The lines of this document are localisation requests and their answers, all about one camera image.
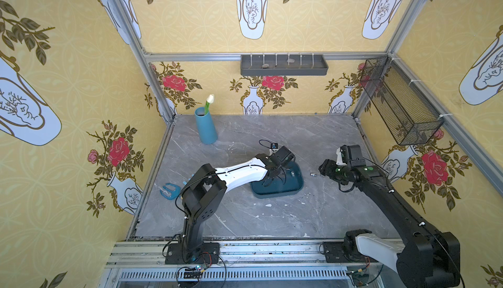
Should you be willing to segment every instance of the yellow wallpaper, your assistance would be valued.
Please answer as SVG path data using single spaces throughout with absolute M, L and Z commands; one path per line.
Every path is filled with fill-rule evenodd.
M 243 77 L 239 62 L 232 61 L 164 62 L 164 65 L 155 62 L 153 66 L 168 104 L 179 114 L 193 114 L 204 105 L 209 94 L 215 94 L 211 113 L 243 114 L 244 107 L 251 107 L 242 103 L 249 104 L 250 92 L 254 92 L 260 113 L 274 115 L 352 112 L 363 91 L 359 74 L 364 62 L 327 61 L 326 76 Z M 151 90 L 148 87 L 146 90 L 148 98 Z
M 500 270 L 503 256 L 503 198 L 482 173 L 471 165 L 470 159 L 444 129 L 437 132 L 428 145 L 414 147 L 414 151 L 411 151 L 410 147 L 396 146 L 373 105 L 371 113 L 362 114 L 362 127 L 377 158 L 383 163 L 382 166 L 394 173 L 396 169 L 393 169 L 392 163 L 385 162 L 387 156 L 397 148 L 404 151 L 395 150 L 392 153 L 394 156 L 390 158 L 398 157 L 400 160 L 400 156 L 405 156 L 404 163 L 400 165 L 408 165 L 406 169 L 402 169 L 401 173 L 405 173 L 403 179 L 397 179 L 393 187 L 429 222 L 442 232 L 450 231 L 458 238 L 461 244 L 461 274 L 467 287 L 483 287 L 487 283 L 486 279 L 493 280 L 494 283 L 493 276 L 486 274 L 480 266 L 487 268 L 487 265 L 492 265 L 491 269 L 496 272 Z M 434 176 L 431 162 L 443 158 L 448 161 L 437 161 L 442 168 L 437 170 L 442 175 Z M 424 177 L 423 181 L 419 179 L 423 184 L 415 180 L 420 176 Z M 414 188 L 414 182 L 417 187 L 420 185 L 420 189 Z M 419 197 L 416 198 L 413 194 L 419 194 Z M 450 199 L 455 202 L 452 210 L 449 210 Z
M 134 164 L 136 171 L 131 173 L 143 187 L 166 126 L 157 112 L 145 107 L 142 72 L 97 0 L 2 0 L 0 9 L 2 77 L 10 78 L 14 62 L 36 91 L 32 93 L 40 95 L 61 125 L 59 131 L 46 114 L 44 127 L 31 129 L 37 132 L 34 136 L 16 131 L 24 141 L 0 132 L 2 287 L 40 287 L 44 279 L 49 283 L 54 279 L 63 288 L 95 287 L 115 241 L 124 239 L 132 215 L 114 207 L 110 193 L 114 189 L 106 186 L 107 180 L 101 180 L 95 189 L 99 207 L 87 184 L 109 175 L 108 171 L 95 174 L 102 161 L 108 166 L 126 158 L 129 147 L 121 142 L 128 141 L 134 145 L 130 153 L 144 149 L 139 163 L 134 159 L 136 153 L 131 163 L 123 161 L 127 166 Z M 17 38 L 20 32 L 22 43 Z M 5 98 L 5 88 L 10 85 L 4 81 L 0 90 Z M 20 103 L 3 101 L 17 110 L 10 116 L 0 110 L 3 124 L 12 127 L 6 121 L 19 116 L 33 126 L 30 119 L 36 122 L 36 106 L 32 106 L 31 96 L 24 97 Z M 49 112 L 47 106 L 41 107 Z M 23 109 L 33 116 L 23 116 Z M 121 134 L 111 138 L 112 152 L 86 133 L 102 136 L 106 131 L 102 121 L 108 124 L 109 119 L 117 131 L 130 126 L 125 141 L 119 140 Z M 43 146 L 29 143 L 50 137 L 54 139 Z M 118 172 L 128 173 L 129 169 Z M 131 183 L 124 176 L 122 180 Z M 87 202 L 98 207 L 99 213 Z M 64 278 L 57 277 L 65 272 Z
M 494 95 L 501 89 L 503 81 L 503 74 L 500 75 L 503 64 L 500 60 L 501 44 L 497 45 L 499 49 L 494 47 L 496 34 L 503 30 L 501 25 L 501 0 L 434 0 L 424 6 L 398 54 L 503 165 L 503 120 L 500 114 L 503 97 Z M 481 55 L 487 56 L 488 47 L 494 48 L 494 53 L 488 56 L 487 65 L 479 70 L 478 59 Z M 478 90 L 478 84 L 475 84 L 474 88 L 477 73 L 483 79 L 487 70 L 495 71 L 491 79 L 494 82 L 487 83 L 494 87 Z M 460 86 L 465 76 L 466 85 Z
M 132 7 L 142 44 L 154 53 L 382 51 L 410 0 L 403 0 L 398 9 L 399 0 L 379 7 L 382 16 L 371 18 L 374 28 L 383 30 L 388 18 L 393 18 L 373 40 L 368 38 L 378 34 L 362 36 L 371 0 L 284 1 L 267 0 L 263 12 L 259 5 L 257 13 L 266 14 L 265 25 L 262 20 L 250 22 L 254 31 L 248 29 L 246 16 L 238 20 L 237 0 L 132 0 Z M 378 23 L 376 18 L 386 22 Z M 263 34 L 257 34 L 262 28 Z

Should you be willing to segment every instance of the blue plastic tray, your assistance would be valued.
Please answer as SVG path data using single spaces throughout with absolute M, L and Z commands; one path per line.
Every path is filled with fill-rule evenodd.
M 252 192 L 257 198 L 284 197 L 297 194 L 304 187 L 304 178 L 299 165 L 296 162 L 289 162 L 285 169 L 285 175 L 280 171 L 279 178 L 266 179 L 251 182 Z

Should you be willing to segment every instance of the white tulip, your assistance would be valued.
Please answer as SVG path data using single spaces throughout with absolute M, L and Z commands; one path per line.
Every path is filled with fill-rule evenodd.
M 215 101 L 215 95 L 214 94 L 211 94 L 210 96 L 208 96 L 208 98 L 206 98 L 206 102 L 207 103 L 213 103 Z

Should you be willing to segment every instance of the marble surface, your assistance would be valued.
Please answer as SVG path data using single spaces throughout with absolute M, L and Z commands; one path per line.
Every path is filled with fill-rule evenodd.
M 202 144 L 195 117 L 178 115 L 151 194 L 136 225 L 137 237 L 170 237 L 183 226 L 183 213 L 160 195 L 163 184 L 183 186 L 205 163 L 226 167 L 268 153 L 267 139 L 285 145 L 296 156 L 304 188 L 286 197 L 258 199 L 245 184 L 228 193 L 206 221 L 204 235 L 236 237 L 343 238 L 346 231 L 365 228 L 381 238 L 398 233 L 381 210 L 358 189 L 338 190 L 337 183 L 318 173 L 326 158 L 335 159 L 342 145 L 358 144 L 368 153 L 350 115 L 215 115 L 218 140 Z

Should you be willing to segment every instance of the mesh basket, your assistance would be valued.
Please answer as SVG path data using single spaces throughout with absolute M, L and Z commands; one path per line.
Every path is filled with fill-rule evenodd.
M 439 112 L 388 57 L 369 59 L 361 85 L 398 145 L 420 145 L 442 126 Z

